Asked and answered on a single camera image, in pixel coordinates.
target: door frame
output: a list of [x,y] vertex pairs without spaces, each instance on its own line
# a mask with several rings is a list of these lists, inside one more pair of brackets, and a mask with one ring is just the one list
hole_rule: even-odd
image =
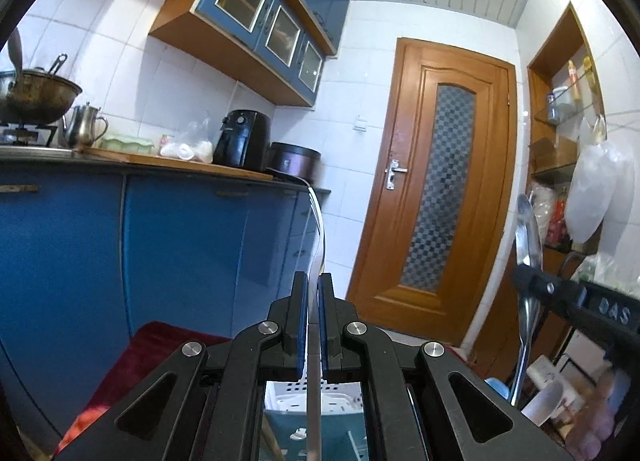
[[[366,264],[366,252],[369,250],[373,231],[375,226],[374,216],[380,204],[380,198],[385,186],[385,170],[388,161],[388,157],[391,151],[391,143],[393,139],[394,127],[396,124],[396,112],[398,108],[398,100],[400,95],[400,88],[402,82],[402,69],[404,68],[404,58],[406,48],[409,46],[420,46],[421,48],[432,48],[439,50],[446,50],[452,54],[460,56],[466,56],[476,58],[477,60],[487,62],[489,64],[498,66],[507,71],[508,77],[508,90],[510,95],[509,111],[509,128],[508,128],[508,141],[507,141],[507,170],[513,170],[515,172],[515,155],[516,155],[516,139],[517,139],[517,126],[518,126],[518,97],[516,89],[516,72],[515,66],[508,62],[498,60],[475,51],[462,49],[455,46],[449,46],[446,44],[439,44],[437,42],[428,42],[424,40],[416,40],[412,38],[399,38],[396,43],[396,56],[394,60],[393,75],[391,80],[391,90],[389,94],[389,101],[386,108],[385,126],[382,133],[382,142],[380,144],[380,152],[378,153],[378,164],[376,165],[376,172],[373,181],[373,188],[371,196],[369,198],[369,206],[367,208],[367,215],[364,221],[364,227],[362,231],[362,237],[358,246],[358,253],[356,255],[356,261],[353,266],[353,272],[351,274],[351,280],[349,288],[347,290],[346,299],[355,303],[357,285],[360,283],[360,279],[364,272]],[[481,301],[482,295],[486,290],[486,284],[489,281],[492,269],[494,268],[495,261],[497,259],[498,247],[504,233],[504,228],[508,216],[509,203],[511,200],[511,186],[513,183],[514,174],[507,174],[502,181],[502,192],[500,196],[500,204],[498,206],[498,221],[502,221],[502,224],[496,224],[494,232],[491,238],[491,245],[487,254],[487,260],[482,268],[482,274],[479,281],[480,285],[484,285],[484,289],[478,289],[474,294],[472,304],[469,307],[473,308],[473,311],[469,310],[462,319],[461,329],[462,331],[456,336],[454,342],[458,345],[462,342],[462,339],[468,329],[473,317],[478,310],[478,304]]]

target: teapot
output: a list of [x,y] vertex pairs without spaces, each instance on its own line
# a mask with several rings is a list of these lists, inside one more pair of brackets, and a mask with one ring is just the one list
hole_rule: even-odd
[[[62,134],[66,145],[71,148],[82,148],[92,146],[98,141],[109,128],[109,122],[104,116],[98,116],[99,108],[92,107],[89,102],[85,105],[76,105],[71,115],[71,122],[67,125],[65,117],[62,116]],[[95,122],[102,120],[104,130],[95,136]]]

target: plastic bag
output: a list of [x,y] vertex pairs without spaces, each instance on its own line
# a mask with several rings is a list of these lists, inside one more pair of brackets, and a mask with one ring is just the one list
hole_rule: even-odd
[[536,216],[540,232],[540,242],[544,243],[549,221],[551,221],[556,207],[556,192],[552,188],[542,186],[534,181],[531,184],[531,194],[533,195],[533,214]]
[[580,153],[564,210],[567,230],[576,243],[585,243],[598,229],[628,162],[611,141],[587,146]]
[[213,144],[209,141],[209,120],[191,121],[186,129],[175,137],[171,137],[160,148],[162,157],[173,157],[185,161],[213,161]]
[[609,253],[602,251],[586,257],[575,270],[571,280],[595,282],[640,299],[640,277],[631,282],[622,279],[616,261]]

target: white basket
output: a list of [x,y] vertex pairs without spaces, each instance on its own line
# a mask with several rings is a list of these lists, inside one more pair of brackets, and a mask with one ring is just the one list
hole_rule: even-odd
[[[320,380],[321,414],[354,414],[362,410],[359,383]],[[267,411],[306,413],[306,373],[298,381],[268,381],[264,396]]]

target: metal screw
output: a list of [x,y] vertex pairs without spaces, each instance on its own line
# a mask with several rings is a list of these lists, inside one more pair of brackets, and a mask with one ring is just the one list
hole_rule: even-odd
[[265,320],[264,322],[260,322],[260,324],[258,324],[258,331],[263,335],[273,335],[273,333],[277,330],[278,324],[276,324],[276,322],[272,322],[271,320]]
[[351,322],[347,325],[347,331],[352,335],[364,335],[367,332],[367,326],[362,322]]
[[427,342],[424,345],[424,352],[427,356],[437,358],[444,354],[444,346],[438,342]]
[[185,356],[197,356],[202,352],[202,345],[198,342],[188,342],[182,346],[182,354]]

